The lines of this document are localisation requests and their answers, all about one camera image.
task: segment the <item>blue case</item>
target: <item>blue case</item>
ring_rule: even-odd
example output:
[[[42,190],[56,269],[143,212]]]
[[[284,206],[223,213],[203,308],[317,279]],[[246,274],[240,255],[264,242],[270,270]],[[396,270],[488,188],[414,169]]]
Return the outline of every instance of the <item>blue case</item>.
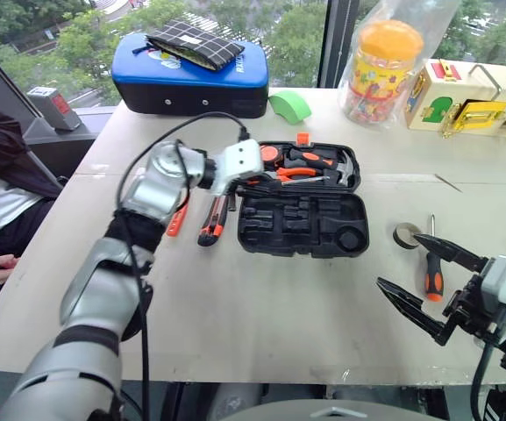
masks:
[[[143,50],[146,36],[134,33],[118,45],[112,80],[128,108],[145,114],[195,116],[224,111],[242,118],[266,112],[268,68],[262,48],[239,42],[245,51],[218,72],[161,50]]]

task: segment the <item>red label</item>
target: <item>red label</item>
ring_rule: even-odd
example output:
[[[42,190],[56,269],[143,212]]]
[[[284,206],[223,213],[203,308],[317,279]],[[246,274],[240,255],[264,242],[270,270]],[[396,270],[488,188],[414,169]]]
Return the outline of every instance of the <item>red label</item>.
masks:
[[[443,79],[444,78],[444,76],[445,76],[445,70],[444,70],[444,68],[442,68],[441,64],[439,64],[439,63],[432,63],[431,64],[431,68],[434,69],[434,73],[436,74],[437,78],[439,78],[439,79]],[[455,66],[453,64],[451,64],[449,68],[452,70],[453,77],[455,79],[457,79],[458,81],[460,81],[461,80],[461,76],[460,76],[459,72],[457,71],[457,68],[455,68]]]
[[[63,99],[63,96],[61,95],[52,98],[52,102],[62,114],[68,114],[71,111],[71,108],[69,108],[69,104],[66,103],[66,100]]]

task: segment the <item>tabletop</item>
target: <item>tabletop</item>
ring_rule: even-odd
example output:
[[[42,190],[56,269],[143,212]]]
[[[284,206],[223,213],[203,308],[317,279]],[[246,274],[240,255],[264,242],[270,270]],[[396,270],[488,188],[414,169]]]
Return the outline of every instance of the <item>tabletop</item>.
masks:
[[[288,125],[270,109],[245,120],[257,140],[312,141],[351,147],[360,163],[356,194],[367,208],[369,248],[357,258],[274,257],[244,251],[230,213],[212,247],[196,243],[210,204],[193,190],[176,238],[164,237],[148,281],[153,380],[334,384],[468,384],[481,349],[457,330],[448,344],[399,314],[375,286],[377,276],[423,295],[425,250],[392,240],[399,222],[427,229],[480,255],[506,254],[506,139],[397,126],[374,131],[347,120],[333,89],[295,89],[313,114]],[[127,163],[184,118],[142,116],[120,104],[27,248],[0,294],[0,369],[23,371],[59,330],[61,297],[113,211]],[[183,129],[187,145],[220,151],[237,138],[230,121]],[[142,161],[134,171],[143,167]],[[454,187],[436,177],[440,175]],[[447,298],[471,274],[443,264],[443,303],[424,310],[442,319]],[[140,378],[139,337],[122,344],[123,376]],[[506,382],[495,352],[485,382]]]

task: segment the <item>black plastic case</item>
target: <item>black plastic case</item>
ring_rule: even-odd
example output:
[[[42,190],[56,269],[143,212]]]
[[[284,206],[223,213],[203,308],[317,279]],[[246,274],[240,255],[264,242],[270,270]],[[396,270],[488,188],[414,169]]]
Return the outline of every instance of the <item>black plastic case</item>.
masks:
[[[366,207],[354,191],[360,185],[360,166],[351,148],[341,145],[296,146],[287,142],[266,146],[301,148],[304,152],[345,152],[353,163],[348,185],[336,180],[282,186],[279,181],[261,181],[238,188],[243,197],[239,210],[239,243],[252,253],[275,256],[311,254],[314,258],[355,257],[369,246]],[[273,171],[273,164],[266,164]],[[294,218],[295,209],[301,211]]]

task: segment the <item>plastic bag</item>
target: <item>plastic bag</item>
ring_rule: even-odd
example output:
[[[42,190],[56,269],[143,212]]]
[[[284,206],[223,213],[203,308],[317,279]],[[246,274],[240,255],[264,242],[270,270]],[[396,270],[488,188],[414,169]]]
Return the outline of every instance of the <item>plastic bag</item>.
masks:
[[[339,84],[353,121],[389,127],[461,0],[381,0],[360,22]]]

